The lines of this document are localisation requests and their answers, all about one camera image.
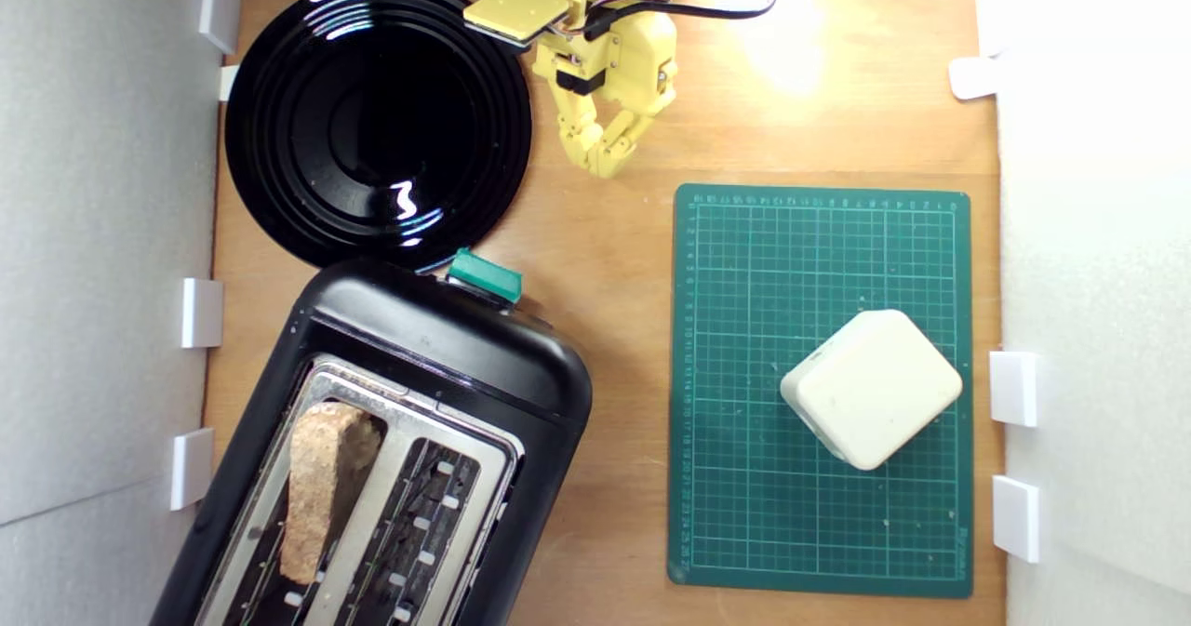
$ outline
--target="black plate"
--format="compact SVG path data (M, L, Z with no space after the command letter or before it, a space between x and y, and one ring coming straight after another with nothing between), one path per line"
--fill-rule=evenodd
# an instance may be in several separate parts
M225 144L252 218L316 267L447 262L517 193L532 121L520 63L467 0L299 0L256 38Z

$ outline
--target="green cutting mat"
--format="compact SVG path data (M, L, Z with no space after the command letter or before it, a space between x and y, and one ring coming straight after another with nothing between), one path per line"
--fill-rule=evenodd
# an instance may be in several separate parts
M778 392L865 308L900 308L964 378L962 397L872 472L833 457ZM965 194L681 186L671 578L969 596L971 315Z

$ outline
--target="white clip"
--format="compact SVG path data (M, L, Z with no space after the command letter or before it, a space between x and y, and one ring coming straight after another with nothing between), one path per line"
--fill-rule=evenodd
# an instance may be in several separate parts
M239 0L202 0L199 32L223 54L235 54L239 36Z
M169 508L180 511L197 502L211 486L211 464L216 456L216 432L200 428L174 438L170 470Z
M1037 356L1025 351L989 353L992 419L1034 428L1039 424Z
M959 57L952 58L948 76L952 93L959 100L991 96L1000 87L999 65L993 58Z
M1027 563L1039 562L1039 488L992 478L992 544Z
M981 57L996 57L1009 46L1015 29L1005 0L975 0L975 32Z
M223 343L223 283L211 278L182 282L182 348L217 348Z
M225 65L219 68L219 101L220 104L226 104L229 98L231 98L231 84L236 82L236 74L238 74L238 65Z

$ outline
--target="white cube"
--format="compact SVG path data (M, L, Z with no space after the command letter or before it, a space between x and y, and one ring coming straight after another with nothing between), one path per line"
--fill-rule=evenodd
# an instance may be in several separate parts
M873 470L955 402L964 381L899 311L859 313L781 380L781 397L838 458Z

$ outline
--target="wooden surface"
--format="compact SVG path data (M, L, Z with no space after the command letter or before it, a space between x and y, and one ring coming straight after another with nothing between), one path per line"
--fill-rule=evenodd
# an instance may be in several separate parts
M749 6L754 0L688 0ZM243 0L239 49L293 0ZM478 253L525 275L594 383L587 433L518 597L515 625L1005 622L990 475L999 431L987 359L999 342L994 109L950 96L947 63L974 54L973 0L779 0L750 21L678 19L678 99L613 181L566 163L534 84L532 164ZM762 40L768 33L781 40ZM223 452L311 267L247 215L220 151L216 278L224 346L205 421ZM665 574L673 193L685 181L961 189L973 211L975 593L906 600L676 587Z

